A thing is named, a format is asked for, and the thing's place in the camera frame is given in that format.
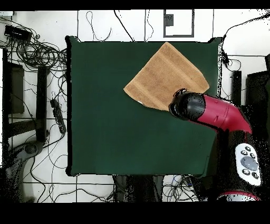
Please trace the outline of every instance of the cloth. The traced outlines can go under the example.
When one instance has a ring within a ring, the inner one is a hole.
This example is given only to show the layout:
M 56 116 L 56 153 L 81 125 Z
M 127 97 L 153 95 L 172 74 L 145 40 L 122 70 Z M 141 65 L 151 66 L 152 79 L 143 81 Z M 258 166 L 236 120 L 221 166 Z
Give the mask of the cloth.
M 209 84 L 199 69 L 165 42 L 124 91 L 147 107 L 169 111 L 174 93 L 182 88 L 202 94 Z

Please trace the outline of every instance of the black cable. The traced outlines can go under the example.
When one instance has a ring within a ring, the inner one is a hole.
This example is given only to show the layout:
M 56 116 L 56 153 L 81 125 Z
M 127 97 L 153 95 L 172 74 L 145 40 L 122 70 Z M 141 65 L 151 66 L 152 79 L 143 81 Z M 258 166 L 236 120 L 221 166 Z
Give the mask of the black cable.
M 50 84 L 47 86 L 47 88 L 52 84 L 53 78 L 54 78 L 54 76 L 52 77 L 51 82 L 50 82 Z
M 16 42 L 17 44 L 16 46 L 17 56 L 20 59 L 20 61 L 24 62 L 26 67 L 27 65 L 33 68 L 38 68 L 39 66 L 47 66 L 49 69 L 52 70 L 53 68 L 58 67 L 57 64 L 61 63 L 66 64 L 66 49 L 60 51 L 59 48 L 52 43 L 48 42 L 41 43 L 37 40 L 36 38 L 37 34 L 33 29 L 29 29 L 20 24 L 18 24 L 17 27 L 32 33 L 32 38 L 29 42 L 14 40 L 14 42 Z
M 29 113 L 31 119 L 32 119 L 33 122 L 34 122 L 35 129 L 36 129 L 36 121 L 35 121 L 35 119 L 33 118 L 33 115 L 30 113 L 30 110 L 29 110 L 28 106 L 26 105 L 26 103 L 25 103 L 22 99 L 20 99 L 18 96 L 14 95 L 14 94 L 12 94 L 12 95 L 13 95 L 14 97 L 16 97 L 17 99 L 19 99 L 20 101 L 22 101 L 23 104 L 26 106 L 26 109 L 28 110 L 28 113 Z
M 86 13 L 85 17 L 86 17 L 88 23 L 89 23 L 90 26 L 91 26 L 91 29 L 92 29 L 92 32 L 93 32 L 93 41 L 94 41 L 94 37 L 95 37 L 98 41 L 101 41 L 101 42 L 106 41 L 106 40 L 110 37 L 110 35 L 111 35 L 112 28 L 111 28 L 111 30 L 110 30 L 110 33 L 108 34 L 108 36 L 107 36 L 104 40 L 99 40 L 99 39 L 96 37 L 96 35 L 95 35 L 94 28 L 93 28 L 93 25 L 92 25 L 93 13 L 92 13 L 92 16 L 91 16 L 91 22 L 89 22 L 89 20 L 88 20 L 88 18 L 87 18 L 87 14 L 88 14 L 88 13 L 92 13 L 92 12 L 91 12 L 91 11 L 88 11 L 88 12 Z
M 50 188 L 49 188 L 49 195 L 41 203 L 43 203 L 44 201 L 46 201 L 51 196 L 51 194 L 52 194 L 51 187 L 52 187 L 52 191 L 54 190 L 54 185 L 53 186 L 50 186 Z
M 50 137 L 51 137 L 51 135 L 49 135 L 48 145 L 46 146 L 46 147 L 48 147 L 48 157 L 49 157 L 51 163 L 53 164 L 53 166 L 57 167 L 58 169 L 65 169 L 66 167 L 58 167 L 58 166 L 56 166 L 55 163 L 53 163 L 53 161 L 51 160 L 50 153 L 49 153 Z
M 230 27 L 230 28 L 226 31 L 226 33 L 224 34 L 224 36 L 223 36 L 222 39 L 221 39 L 221 43 L 220 43 L 221 48 L 220 48 L 220 49 L 221 49 L 221 61 L 225 64 L 226 68 L 227 68 L 229 71 L 231 71 L 231 70 L 230 70 L 230 69 L 228 68 L 228 66 L 227 66 L 227 64 L 229 63 L 228 55 L 225 53 L 225 51 L 224 51 L 224 49 L 223 49 L 224 40 L 225 40 L 225 38 L 226 38 L 226 36 L 227 36 L 228 31 L 229 31 L 230 29 L 234 28 L 234 27 L 237 27 L 237 26 L 240 26 L 240 25 L 244 25 L 244 24 L 246 24 L 246 23 L 249 23 L 249 22 L 252 22 L 252 21 L 255 21 L 255 20 L 260 20 L 260 19 L 268 18 L 269 16 L 270 16 L 270 12 L 266 13 L 266 14 L 263 15 L 263 16 L 256 17 L 256 18 L 252 18 L 252 19 L 247 20 L 247 21 L 245 21 L 245 22 L 243 22 L 243 23 L 234 25 L 234 26 Z
M 180 181 L 176 181 L 175 177 L 173 177 L 173 180 L 171 182 L 171 184 L 165 184 L 163 186 L 164 187 L 171 187 L 168 194 L 166 195 L 164 193 L 164 191 L 162 190 L 162 194 L 167 198 L 167 202 L 171 201 L 172 197 L 174 197 L 175 201 L 187 201 L 187 200 L 191 200 L 193 202 L 193 199 L 196 199 L 197 197 L 193 198 L 194 196 L 196 196 L 195 192 L 193 190 L 187 190 L 185 189 L 184 185 L 187 185 L 187 179 L 189 178 L 189 176 L 187 175 L 182 175 L 181 180 Z M 185 191 L 190 191 L 192 192 L 194 195 L 189 196 Z M 188 198 L 187 199 L 180 199 L 182 194 L 185 194 Z
M 54 144 L 54 143 L 59 142 L 63 137 L 64 137 L 64 135 L 62 135 L 57 141 L 55 141 L 55 142 L 53 142 L 53 143 L 50 143 L 49 145 L 52 145 L 52 144 Z M 43 160 L 41 160 L 41 162 L 40 162 L 37 166 L 35 166 L 34 169 L 36 169 L 36 168 L 37 168 L 37 167 L 38 167 L 38 166 L 39 166 L 39 165 L 40 165 L 47 157 L 48 157 L 48 155 L 47 155 Z M 30 172 L 27 173 L 27 174 L 23 177 L 23 179 L 25 179 L 29 174 L 30 174 Z
M 29 138 L 33 137 L 34 135 L 36 135 L 36 134 L 33 134 L 33 135 L 31 135 L 30 137 L 28 137 L 28 138 L 25 140 L 24 144 L 27 142 L 27 140 L 28 140 Z
M 232 64 L 231 64 L 231 65 L 228 65 L 228 64 L 224 63 L 224 65 L 225 65 L 225 67 L 226 67 L 229 71 L 233 72 L 232 70 L 230 70 L 230 69 L 228 68 L 228 66 L 232 66 L 232 65 L 233 65 L 233 61 L 238 61 L 238 62 L 240 63 L 239 68 L 238 68 L 237 70 L 234 70 L 234 71 L 239 71 L 239 70 L 240 70 L 242 64 L 241 64 L 241 62 L 240 62 L 239 60 L 237 60 L 237 59 L 230 59 L 230 58 L 228 58 L 228 60 L 231 61 Z
M 151 24 L 149 23 L 149 21 L 148 21 L 148 17 L 149 17 L 149 14 L 150 14 L 150 10 L 148 11 L 148 16 L 147 16 L 147 23 L 148 23 L 148 25 L 149 26 L 151 26 Z M 151 28 L 152 28 L 152 33 L 151 33 L 151 36 L 149 37 L 149 38 L 147 38 L 147 40 L 146 41 L 148 41 L 151 37 L 152 37 L 152 35 L 153 35 L 153 33 L 154 33 L 154 29 L 153 29 L 153 27 L 151 26 Z
M 44 194 L 44 192 L 45 192 L 45 190 L 46 190 L 46 185 L 45 185 L 44 183 L 42 183 L 40 180 L 38 180 L 37 178 L 34 177 L 34 175 L 33 175 L 33 173 L 32 173 L 32 169 L 33 169 L 34 164 L 35 164 L 35 156 L 34 156 L 33 164 L 32 164 L 32 166 L 31 166 L 31 168 L 30 168 L 30 174 L 31 174 L 32 178 L 33 178 L 35 181 L 39 182 L 40 184 L 42 184 L 42 185 L 44 186 L 44 190 L 43 190 L 42 194 L 40 195 L 40 197 L 38 198 L 38 200 L 37 200 L 37 202 L 36 202 L 36 203 L 38 203 L 39 200 L 40 200 L 40 198 L 42 197 L 42 195 Z
M 127 31 L 127 29 L 124 27 L 123 23 L 121 22 L 121 20 L 119 19 L 119 17 L 117 16 L 115 10 L 113 10 L 115 16 L 117 17 L 117 19 L 119 20 L 119 22 L 121 23 L 121 25 L 123 26 L 125 32 L 128 34 L 128 36 L 130 37 L 130 39 L 134 42 L 134 39 L 131 37 L 131 35 L 129 34 L 129 32 Z
M 245 89 L 241 89 L 241 91 L 243 91 L 243 90 L 246 90 L 247 88 L 245 88 Z M 226 94 L 226 93 L 225 93 Z M 227 95 L 225 98 L 227 98 L 227 97 L 229 97 L 229 96 L 231 96 L 233 93 L 231 93 L 230 95 Z
M 57 160 L 59 159 L 59 158 L 61 158 L 62 156 L 68 156 L 68 155 L 65 155 L 65 154 L 63 154 L 63 155 L 60 155 L 60 156 L 58 156 L 58 158 L 55 160 L 55 162 L 53 163 L 53 170 L 54 170 L 54 167 L 57 167 L 55 164 L 56 164 L 56 162 L 57 162 Z M 52 200 L 52 203 L 55 203 L 55 201 L 53 200 L 53 196 L 50 196 L 50 198 L 51 198 L 51 200 Z
M 71 191 L 71 192 L 69 192 L 69 193 L 62 193 L 62 194 L 59 194 L 59 195 L 54 199 L 53 203 L 56 202 L 56 200 L 57 200 L 58 197 L 60 197 L 60 196 L 62 196 L 62 195 L 72 194 L 72 193 L 74 193 L 74 192 L 76 192 L 76 191 L 83 191 L 83 192 L 85 192 L 86 194 L 88 194 L 88 195 L 90 195 L 90 196 L 94 196 L 94 197 L 96 197 L 97 199 L 99 199 L 99 200 L 101 200 L 101 201 L 103 201 L 103 202 L 108 202 L 108 201 L 106 201 L 106 198 L 104 198 L 104 197 L 99 197 L 99 196 L 97 196 L 97 195 L 95 195 L 95 194 L 91 194 L 91 193 L 87 192 L 85 189 L 78 188 L 77 190 Z
M 24 91 L 29 91 L 29 90 L 31 90 L 35 95 L 37 95 L 37 93 L 35 93 L 33 89 L 25 89 Z

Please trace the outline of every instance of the cable bundle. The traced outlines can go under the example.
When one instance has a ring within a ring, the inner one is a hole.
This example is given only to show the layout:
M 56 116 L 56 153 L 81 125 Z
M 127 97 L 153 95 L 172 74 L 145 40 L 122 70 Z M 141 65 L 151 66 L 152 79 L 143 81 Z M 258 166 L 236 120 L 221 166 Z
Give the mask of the cable bundle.
M 162 194 L 167 198 L 167 202 L 177 202 L 177 201 L 187 201 L 191 200 L 194 202 L 194 199 L 197 199 L 197 196 L 195 194 L 195 191 L 192 189 L 189 189 L 189 187 L 192 186 L 189 176 L 183 175 L 181 176 L 181 179 L 179 181 L 176 181 L 175 178 L 180 175 L 175 175 L 172 179 L 171 184 L 165 184 L 163 186 L 163 191 Z M 170 190 L 167 192 L 167 194 L 164 193 L 164 187 L 170 187 Z M 189 196 L 187 192 L 192 192 L 193 195 Z M 181 199 L 182 194 L 185 194 L 188 198 L 186 199 Z
M 11 47 L 11 51 L 13 51 L 13 49 L 16 50 L 16 54 L 20 59 L 16 61 L 23 62 L 26 66 L 36 69 L 39 66 L 46 66 L 54 71 L 62 71 L 62 69 L 58 70 L 58 67 L 62 68 L 66 65 L 66 49 L 60 51 L 59 48 L 52 43 L 42 43 L 38 41 L 37 39 L 40 36 L 33 29 L 27 28 L 5 18 L 1 18 L 0 20 L 15 23 L 18 25 L 16 26 L 17 28 L 26 30 L 32 34 L 29 42 L 16 40 L 11 37 L 7 38 L 6 42 L 1 41 L 2 43 L 5 43 L 0 45 L 1 48 Z

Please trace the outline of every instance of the white floor tile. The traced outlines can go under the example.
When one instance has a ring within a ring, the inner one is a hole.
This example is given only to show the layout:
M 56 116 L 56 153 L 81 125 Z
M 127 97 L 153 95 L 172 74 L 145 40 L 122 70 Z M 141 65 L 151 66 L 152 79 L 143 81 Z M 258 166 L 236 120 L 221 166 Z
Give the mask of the white floor tile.
M 40 202 L 52 203 L 52 200 L 49 197 L 49 195 L 50 195 L 49 189 L 50 189 L 51 185 L 46 184 L 45 186 L 46 186 L 45 192 L 41 196 L 39 203 Z M 75 184 L 70 184 L 70 185 L 69 184 L 54 184 L 53 186 L 54 186 L 54 188 L 51 188 L 51 190 L 53 189 L 53 191 L 51 191 L 52 192 L 51 197 L 52 197 L 53 201 L 55 201 L 55 203 L 76 202 L 75 192 L 70 193 L 70 192 L 76 190 Z M 40 195 L 42 194 L 42 192 L 44 190 L 44 186 L 42 184 L 38 184 L 38 183 L 33 183 L 33 184 L 24 183 L 23 188 L 24 188 L 25 197 L 26 198 L 34 197 L 35 203 L 37 202 L 37 200 L 39 199 Z M 57 197 L 59 194 L 63 194 L 63 193 L 70 193 L 70 194 L 60 195 L 59 197 Z
M 241 62 L 241 71 L 242 71 L 242 96 L 241 96 L 241 104 L 245 104 L 245 93 L 244 90 L 246 88 L 246 78 L 248 74 L 256 73 L 260 71 L 266 71 L 266 64 L 264 57 L 236 57 L 236 56 L 229 56 L 231 59 L 236 59 Z M 239 62 L 233 61 L 232 66 L 228 67 L 230 70 L 238 69 L 239 68 Z M 231 92 L 231 84 L 232 84 L 232 72 L 229 71 L 223 64 L 222 66 L 222 87 L 223 90 L 221 90 L 221 97 L 227 97 L 227 95 L 230 95 Z
M 113 184 L 112 175 L 81 174 L 78 183 L 103 183 Z
M 78 189 L 84 189 L 86 192 L 90 194 L 94 194 L 99 197 L 104 197 L 105 199 L 110 195 L 113 191 L 112 185 L 78 185 Z M 77 192 L 77 202 L 101 202 L 100 199 L 93 195 L 88 195 L 82 190 L 78 190 Z
M 214 36 L 223 36 L 230 27 L 264 14 L 264 10 L 215 10 Z M 268 55 L 268 20 L 252 21 L 230 29 L 224 41 L 225 52 L 236 55 Z

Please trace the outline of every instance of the green mat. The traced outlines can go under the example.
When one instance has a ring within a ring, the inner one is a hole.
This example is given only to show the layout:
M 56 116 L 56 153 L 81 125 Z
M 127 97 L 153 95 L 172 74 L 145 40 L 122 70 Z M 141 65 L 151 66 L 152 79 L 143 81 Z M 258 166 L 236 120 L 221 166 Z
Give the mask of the green mat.
M 71 53 L 67 173 L 205 172 L 214 130 L 144 107 L 123 91 L 164 42 L 66 41 Z M 211 96 L 217 94 L 220 41 L 171 42 L 204 74 Z

